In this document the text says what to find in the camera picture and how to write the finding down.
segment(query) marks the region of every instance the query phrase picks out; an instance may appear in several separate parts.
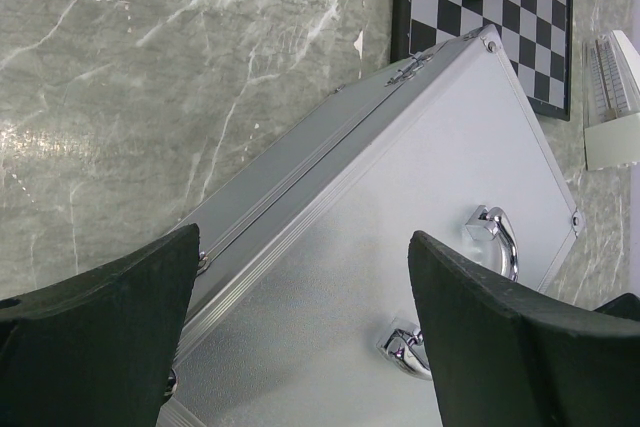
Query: case hinge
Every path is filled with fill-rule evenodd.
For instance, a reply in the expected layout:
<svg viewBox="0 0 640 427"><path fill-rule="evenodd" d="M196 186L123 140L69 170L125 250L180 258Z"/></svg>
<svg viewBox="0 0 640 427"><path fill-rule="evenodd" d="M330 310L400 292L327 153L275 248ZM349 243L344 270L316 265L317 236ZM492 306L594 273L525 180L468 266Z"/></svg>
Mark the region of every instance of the case hinge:
<svg viewBox="0 0 640 427"><path fill-rule="evenodd" d="M410 61L404 67L398 69L398 71L393 74L386 85L397 84L398 82L404 82L405 80L411 79L416 75L416 72L424 67L424 64L429 62L433 58L433 54L429 54L425 52L418 52L410 57Z"/></svg>

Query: chrome handle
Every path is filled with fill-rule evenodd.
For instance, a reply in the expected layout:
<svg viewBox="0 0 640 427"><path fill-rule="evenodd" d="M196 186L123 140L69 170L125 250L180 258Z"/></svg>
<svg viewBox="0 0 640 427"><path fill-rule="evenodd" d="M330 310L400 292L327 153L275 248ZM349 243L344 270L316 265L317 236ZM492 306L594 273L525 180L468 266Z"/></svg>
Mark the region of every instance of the chrome handle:
<svg viewBox="0 0 640 427"><path fill-rule="evenodd" d="M498 238L501 251L500 273L514 282L518 281L518 245L507 214L499 207L487 210L479 206L466 224L474 240L491 241Z"/></svg>
<svg viewBox="0 0 640 427"><path fill-rule="evenodd" d="M418 379L432 380L420 327L407 322L404 324L410 330L392 325L391 335L383 336L377 347L387 360L393 362L403 372Z"/></svg>

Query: gray marble surface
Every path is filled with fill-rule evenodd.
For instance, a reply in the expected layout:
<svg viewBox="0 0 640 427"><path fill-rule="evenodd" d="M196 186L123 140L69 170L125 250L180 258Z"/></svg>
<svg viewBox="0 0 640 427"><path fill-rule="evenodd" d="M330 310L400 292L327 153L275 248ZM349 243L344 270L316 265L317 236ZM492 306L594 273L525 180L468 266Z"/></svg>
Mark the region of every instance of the gray marble surface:
<svg viewBox="0 0 640 427"><path fill-rule="evenodd" d="M630 172L627 167L586 171L582 43L622 29L631 38L633 0L574 0L571 122L540 117L586 230L573 246L548 294L593 309L629 288Z"/></svg>
<svg viewBox="0 0 640 427"><path fill-rule="evenodd" d="M387 62L391 0L0 0L0 298L135 250Z"/></svg>

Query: chessboard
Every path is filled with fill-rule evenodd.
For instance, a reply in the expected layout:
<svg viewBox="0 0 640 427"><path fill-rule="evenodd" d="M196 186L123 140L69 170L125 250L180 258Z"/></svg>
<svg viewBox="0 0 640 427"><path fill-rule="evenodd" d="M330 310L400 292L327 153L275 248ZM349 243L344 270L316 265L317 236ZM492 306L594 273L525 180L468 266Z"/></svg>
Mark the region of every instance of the chessboard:
<svg viewBox="0 0 640 427"><path fill-rule="evenodd" d="M394 0L391 61L490 23L533 110L569 120L571 0Z"/></svg>

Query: white plastic object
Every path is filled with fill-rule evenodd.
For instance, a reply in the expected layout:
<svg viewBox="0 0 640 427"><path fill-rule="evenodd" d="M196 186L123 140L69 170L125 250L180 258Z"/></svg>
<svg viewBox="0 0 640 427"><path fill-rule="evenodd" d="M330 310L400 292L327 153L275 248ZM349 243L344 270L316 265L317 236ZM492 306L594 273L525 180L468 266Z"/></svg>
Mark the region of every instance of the white plastic object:
<svg viewBox="0 0 640 427"><path fill-rule="evenodd" d="M624 32L585 43L587 168L640 161L640 54Z"/></svg>

